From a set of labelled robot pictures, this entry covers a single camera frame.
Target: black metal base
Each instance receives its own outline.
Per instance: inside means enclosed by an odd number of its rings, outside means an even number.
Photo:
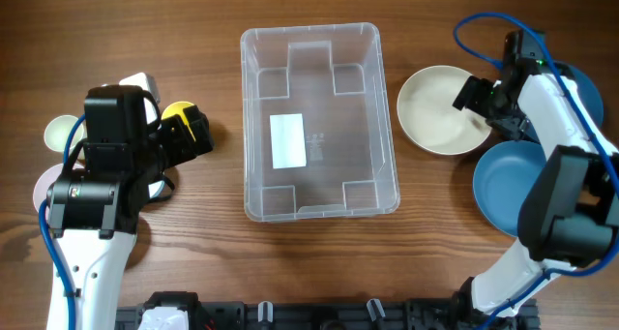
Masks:
[[[273,305],[273,322],[258,322],[258,307],[242,302],[205,302],[217,330],[470,330],[477,324],[450,325],[450,299],[414,299],[382,305],[385,317],[372,322],[366,304]],[[143,306],[119,308],[115,330],[137,330]],[[539,330],[535,300],[516,317],[498,319],[488,330]]]

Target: yellow object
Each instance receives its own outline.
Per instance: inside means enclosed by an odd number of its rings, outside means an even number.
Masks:
[[[187,120],[187,116],[185,116],[185,112],[183,109],[186,107],[193,106],[192,103],[189,102],[176,102],[166,107],[162,114],[162,119],[174,116],[175,114],[181,116],[183,123],[189,128],[190,133],[192,134],[193,140],[195,140],[195,136],[193,135],[192,129],[190,128],[190,121]]]

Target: wood grain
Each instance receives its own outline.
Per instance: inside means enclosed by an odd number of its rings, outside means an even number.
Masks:
[[[555,58],[597,83],[604,132],[619,136],[616,0],[0,0],[0,328],[43,329],[51,264],[31,194],[61,162],[43,143],[46,123],[78,115],[86,91],[137,72],[158,80],[162,105],[197,103],[218,149],[178,167],[179,190],[145,208],[121,305],[157,290],[194,290],[204,301],[397,301],[446,297],[512,243],[478,212],[471,180],[483,150],[435,157],[406,139],[398,90],[431,65],[494,77],[458,49],[452,29],[479,11],[545,29]],[[251,222],[243,210],[239,40],[254,27],[369,21],[381,32],[401,205],[375,219]],[[463,30],[492,56],[511,29],[481,21]],[[496,140],[489,140],[485,149]],[[539,294],[544,329],[614,329],[619,266],[563,278]]]

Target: storage box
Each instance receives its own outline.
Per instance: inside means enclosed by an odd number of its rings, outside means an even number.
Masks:
[[[399,205],[380,36],[369,23],[241,38],[245,211],[255,221],[362,217]]]

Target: blue plate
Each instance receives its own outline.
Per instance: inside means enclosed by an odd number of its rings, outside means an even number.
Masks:
[[[602,96],[600,96],[598,88],[596,88],[593,81],[577,67],[570,65],[570,69],[572,70],[576,84],[578,85],[578,96],[580,97],[584,108],[587,109],[587,112],[589,112],[589,115],[596,126],[600,127],[604,121],[604,104],[602,104]],[[533,127],[530,127],[526,134],[532,139],[539,141],[538,135],[535,133],[535,129]]]
[[[506,141],[489,149],[477,163],[473,195],[496,228],[516,237],[520,206],[545,165],[542,146]]]

